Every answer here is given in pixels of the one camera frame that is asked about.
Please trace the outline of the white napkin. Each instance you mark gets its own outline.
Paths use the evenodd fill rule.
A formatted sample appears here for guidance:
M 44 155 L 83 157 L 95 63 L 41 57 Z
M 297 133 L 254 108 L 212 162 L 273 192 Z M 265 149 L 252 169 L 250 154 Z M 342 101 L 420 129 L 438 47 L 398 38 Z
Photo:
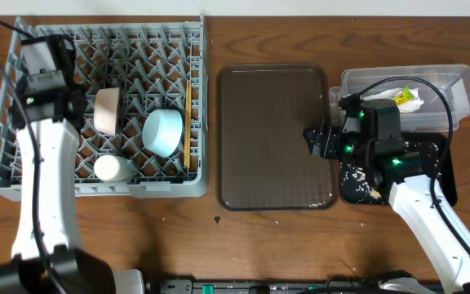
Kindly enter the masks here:
M 397 87 L 390 90 L 382 91 L 379 94 L 364 96 L 363 100 L 393 100 L 401 114 L 409 114 L 416 112 L 423 105 L 423 100 L 419 97 L 418 88 Z

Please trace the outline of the light blue bowl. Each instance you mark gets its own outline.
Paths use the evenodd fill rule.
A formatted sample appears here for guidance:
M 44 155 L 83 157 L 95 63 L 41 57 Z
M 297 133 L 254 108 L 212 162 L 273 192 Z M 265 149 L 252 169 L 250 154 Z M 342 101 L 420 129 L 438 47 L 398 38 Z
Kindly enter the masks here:
M 142 141 L 144 147 L 168 158 L 177 149 L 183 132 L 183 119 L 178 110 L 156 109 L 145 120 Z

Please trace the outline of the white cup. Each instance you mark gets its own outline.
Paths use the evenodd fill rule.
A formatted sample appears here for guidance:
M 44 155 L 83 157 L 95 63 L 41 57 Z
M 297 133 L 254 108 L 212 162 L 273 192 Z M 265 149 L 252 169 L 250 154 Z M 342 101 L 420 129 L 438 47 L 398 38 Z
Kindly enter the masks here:
M 102 155 L 96 159 L 94 173 L 103 182 L 128 182 L 134 175 L 125 158 L 112 154 Z

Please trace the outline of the white pink bowl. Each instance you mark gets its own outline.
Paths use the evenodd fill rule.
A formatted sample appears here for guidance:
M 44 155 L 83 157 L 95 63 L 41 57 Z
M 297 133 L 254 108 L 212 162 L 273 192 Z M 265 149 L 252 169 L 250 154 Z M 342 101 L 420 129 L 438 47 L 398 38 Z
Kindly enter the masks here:
M 94 126 L 98 132 L 111 136 L 116 134 L 120 97 L 121 92 L 118 87 L 97 91 L 94 103 Z

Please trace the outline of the pile of rice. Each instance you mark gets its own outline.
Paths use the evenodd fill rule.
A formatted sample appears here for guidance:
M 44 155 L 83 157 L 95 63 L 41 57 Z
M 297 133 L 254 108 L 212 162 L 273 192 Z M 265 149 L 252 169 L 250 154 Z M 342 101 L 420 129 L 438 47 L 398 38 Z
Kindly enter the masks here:
M 435 142 L 407 141 L 402 155 L 376 158 L 368 167 L 342 163 L 340 191 L 344 200 L 355 204 L 388 205 L 393 183 L 411 176 L 430 177 L 441 156 L 441 145 Z

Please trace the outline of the green snack wrapper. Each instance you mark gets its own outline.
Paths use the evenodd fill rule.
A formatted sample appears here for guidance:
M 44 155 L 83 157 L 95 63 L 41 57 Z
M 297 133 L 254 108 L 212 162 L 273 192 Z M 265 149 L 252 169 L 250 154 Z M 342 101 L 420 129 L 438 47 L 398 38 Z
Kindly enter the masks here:
M 412 101 L 415 95 L 410 91 L 408 87 L 397 88 L 395 94 L 392 96 L 392 100 L 395 101 L 397 106 L 401 106 Z

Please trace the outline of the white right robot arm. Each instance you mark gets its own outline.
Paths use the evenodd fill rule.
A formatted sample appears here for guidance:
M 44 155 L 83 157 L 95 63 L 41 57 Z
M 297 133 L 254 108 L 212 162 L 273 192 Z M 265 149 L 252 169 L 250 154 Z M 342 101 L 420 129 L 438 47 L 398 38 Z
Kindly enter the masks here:
M 402 144 L 376 154 L 375 140 L 322 124 L 304 130 L 311 154 L 340 162 L 341 189 L 387 203 L 410 227 L 447 293 L 470 292 L 470 232 L 442 193 L 427 159 Z

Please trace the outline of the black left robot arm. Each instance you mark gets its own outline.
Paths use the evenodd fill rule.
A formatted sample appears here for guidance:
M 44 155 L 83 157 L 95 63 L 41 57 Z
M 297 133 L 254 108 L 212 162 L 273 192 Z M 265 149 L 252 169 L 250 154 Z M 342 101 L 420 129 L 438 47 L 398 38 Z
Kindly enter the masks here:
M 115 293 L 108 263 L 85 252 L 75 203 L 83 86 L 17 88 L 11 123 L 20 149 L 20 224 L 0 293 Z

